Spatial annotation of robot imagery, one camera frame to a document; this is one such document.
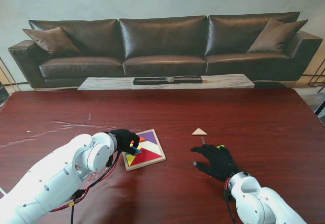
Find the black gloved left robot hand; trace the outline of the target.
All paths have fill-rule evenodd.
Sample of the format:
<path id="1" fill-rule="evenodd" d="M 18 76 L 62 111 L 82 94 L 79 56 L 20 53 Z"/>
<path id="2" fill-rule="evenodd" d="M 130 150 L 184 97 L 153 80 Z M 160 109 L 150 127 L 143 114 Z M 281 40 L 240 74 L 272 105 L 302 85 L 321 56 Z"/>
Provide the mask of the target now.
<path id="1" fill-rule="evenodd" d="M 140 142 L 138 135 L 125 129 L 112 130 L 110 133 L 116 137 L 117 145 L 121 152 L 126 152 L 131 155 L 138 154 L 137 148 Z"/>

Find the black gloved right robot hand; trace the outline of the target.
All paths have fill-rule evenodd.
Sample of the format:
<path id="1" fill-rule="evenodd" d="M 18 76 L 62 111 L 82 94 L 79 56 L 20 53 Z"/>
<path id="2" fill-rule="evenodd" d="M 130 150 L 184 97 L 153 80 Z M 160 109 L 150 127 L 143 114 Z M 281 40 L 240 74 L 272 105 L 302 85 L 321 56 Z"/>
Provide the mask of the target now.
<path id="1" fill-rule="evenodd" d="M 221 182 L 226 182 L 228 178 L 240 172 L 230 151 L 224 146 L 203 144 L 200 147 L 193 147 L 191 151 L 203 155 L 209 162 L 209 165 L 202 162 L 193 162 L 193 165 Z"/>

